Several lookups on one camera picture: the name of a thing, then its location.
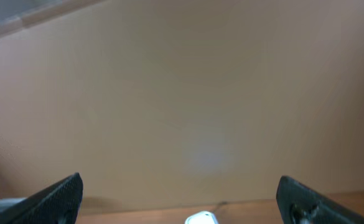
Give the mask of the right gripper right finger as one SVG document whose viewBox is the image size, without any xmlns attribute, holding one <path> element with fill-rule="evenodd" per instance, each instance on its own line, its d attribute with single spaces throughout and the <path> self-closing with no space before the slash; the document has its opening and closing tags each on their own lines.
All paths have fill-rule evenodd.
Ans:
<svg viewBox="0 0 364 224">
<path fill-rule="evenodd" d="M 364 217 L 289 176 L 278 183 L 276 201 L 284 224 L 364 224 Z"/>
</svg>

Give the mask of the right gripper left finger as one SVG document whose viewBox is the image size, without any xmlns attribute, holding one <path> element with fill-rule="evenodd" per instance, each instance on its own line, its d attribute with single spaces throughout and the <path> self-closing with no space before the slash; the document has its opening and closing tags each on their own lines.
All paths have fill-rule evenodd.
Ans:
<svg viewBox="0 0 364 224">
<path fill-rule="evenodd" d="M 82 198 L 76 172 L 30 197 L 0 199 L 0 224 L 74 224 Z"/>
</svg>

